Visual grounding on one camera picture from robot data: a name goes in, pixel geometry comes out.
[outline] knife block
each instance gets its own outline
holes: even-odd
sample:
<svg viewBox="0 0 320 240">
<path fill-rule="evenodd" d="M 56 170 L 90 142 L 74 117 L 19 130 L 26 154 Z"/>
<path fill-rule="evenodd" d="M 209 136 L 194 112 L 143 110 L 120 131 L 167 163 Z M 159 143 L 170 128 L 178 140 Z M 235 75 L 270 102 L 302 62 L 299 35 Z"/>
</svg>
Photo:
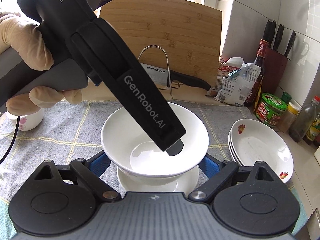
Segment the knife block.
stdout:
<svg viewBox="0 0 320 240">
<path fill-rule="evenodd" d="M 267 48 L 264 59 L 265 74 L 261 85 L 261 94 L 276 92 L 278 84 L 282 78 L 288 58 L 270 48 Z"/>
</svg>

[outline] gray tablecloth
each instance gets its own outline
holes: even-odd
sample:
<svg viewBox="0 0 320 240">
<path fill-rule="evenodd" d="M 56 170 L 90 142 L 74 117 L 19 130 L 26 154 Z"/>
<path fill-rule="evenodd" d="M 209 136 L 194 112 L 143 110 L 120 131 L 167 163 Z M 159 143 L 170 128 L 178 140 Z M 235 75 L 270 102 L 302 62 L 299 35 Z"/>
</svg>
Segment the gray tablecloth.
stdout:
<svg viewBox="0 0 320 240">
<path fill-rule="evenodd" d="M 228 133 L 235 121 L 251 118 L 247 108 L 172 102 L 191 110 L 202 120 L 209 132 L 210 155 L 221 161 L 230 159 Z M 120 107 L 118 101 L 84 101 L 77 106 L 62 101 L 45 110 L 38 127 L 18 132 L 10 154 L 0 166 L 0 240 L 8 239 L 15 233 L 7 206 L 37 166 L 46 159 L 54 160 L 57 165 L 68 164 L 76 158 L 88 159 L 101 151 L 102 125 Z M 8 119 L 0 126 L 0 156 L 10 145 L 14 127 L 15 124 Z M 101 179 L 124 195 L 113 163 Z M 198 184 L 206 180 L 207 177 L 200 171 Z"/>
</svg>

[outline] knife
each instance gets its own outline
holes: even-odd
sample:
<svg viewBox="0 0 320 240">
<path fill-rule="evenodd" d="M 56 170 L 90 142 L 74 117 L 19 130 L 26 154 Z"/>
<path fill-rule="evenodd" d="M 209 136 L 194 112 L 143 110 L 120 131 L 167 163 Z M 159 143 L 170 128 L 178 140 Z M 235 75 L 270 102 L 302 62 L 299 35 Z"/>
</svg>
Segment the knife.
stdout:
<svg viewBox="0 0 320 240">
<path fill-rule="evenodd" d="M 159 67 L 155 67 L 155 66 L 151 66 L 143 63 L 141 63 L 141 65 L 145 69 L 145 71 L 148 73 L 148 75 L 150 76 L 150 78 L 153 80 L 154 83 L 170 87 L 167 69 L 159 68 Z M 171 78 L 171 81 L 176 80 L 190 87 L 199 87 L 207 91 L 211 89 L 211 85 L 206 81 L 200 78 L 182 74 L 173 70 L 170 70 L 170 78 Z"/>
<path fill-rule="evenodd" d="M 264 33 L 263 33 L 263 38 L 262 38 L 262 39 L 263 39 L 264 41 L 268 41 L 269 36 L 270 36 L 270 32 L 271 32 L 271 30 L 272 30 L 272 25 L 273 25 L 272 20 L 269 19 L 268 22 L 267 22 L 267 24 L 266 24 L 266 27 L 265 27 L 265 29 L 264 29 Z"/>
<path fill-rule="evenodd" d="M 269 42 L 269 45 L 268 45 L 269 48 L 271 48 L 271 43 L 276 33 L 276 26 L 277 26 L 277 22 L 275 20 L 272 20 L 271 27 L 270 27 L 271 30 L 269 33 L 269 37 L 267 39 L 267 42 Z"/>
<path fill-rule="evenodd" d="M 276 34 L 275 43 L 273 44 L 274 51 L 278 51 L 278 47 L 279 47 L 280 42 L 282 40 L 283 31 L 284 31 L 284 26 L 282 24 L 280 24 L 278 31 L 277 31 L 277 34 Z"/>
<path fill-rule="evenodd" d="M 289 40 L 289 43 L 288 43 L 287 50 L 285 51 L 285 54 L 284 54 L 285 57 L 288 57 L 289 52 L 290 52 L 290 50 L 291 50 L 291 48 L 293 46 L 295 38 L 296 38 L 296 32 L 292 31 L 292 34 L 291 34 L 291 37 L 290 37 L 290 40 Z"/>
</svg>

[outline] metal screw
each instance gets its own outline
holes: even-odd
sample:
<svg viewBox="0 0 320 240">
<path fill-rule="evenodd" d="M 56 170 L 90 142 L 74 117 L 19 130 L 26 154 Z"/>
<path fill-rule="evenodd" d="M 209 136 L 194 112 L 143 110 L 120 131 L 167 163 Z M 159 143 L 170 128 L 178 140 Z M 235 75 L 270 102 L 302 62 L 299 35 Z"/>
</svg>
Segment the metal screw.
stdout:
<svg viewBox="0 0 320 240">
<path fill-rule="evenodd" d="M 113 191 L 113 190 L 108 190 L 108 191 L 105 191 L 102 196 L 104 198 L 107 198 L 107 199 L 114 199 L 118 196 L 118 192 L 116 191 Z"/>
<path fill-rule="evenodd" d="M 207 194 L 202 192 L 202 191 L 194 191 L 194 192 L 191 192 L 190 195 L 194 199 L 203 199 L 203 198 L 205 198 L 207 196 Z"/>
</svg>

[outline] sauce jar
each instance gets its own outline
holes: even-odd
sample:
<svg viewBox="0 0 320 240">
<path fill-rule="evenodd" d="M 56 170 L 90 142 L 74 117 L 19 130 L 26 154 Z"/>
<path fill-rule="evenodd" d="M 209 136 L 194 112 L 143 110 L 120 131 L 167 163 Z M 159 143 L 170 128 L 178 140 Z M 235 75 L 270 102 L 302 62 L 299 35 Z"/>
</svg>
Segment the sauce jar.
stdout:
<svg viewBox="0 0 320 240">
<path fill-rule="evenodd" d="M 287 132 L 289 130 L 289 127 L 296 119 L 298 112 L 299 108 L 293 103 L 289 102 L 287 111 L 283 114 L 277 124 L 277 127 L 281 130 L 281 132 Z"/>
<path fill-rule="evenodd" d="M 287 110 L 287 104 L 280 98 L 263 93 L 256 109 L 256 117 L 267 126 L 275 127 Z"/>
</svg>

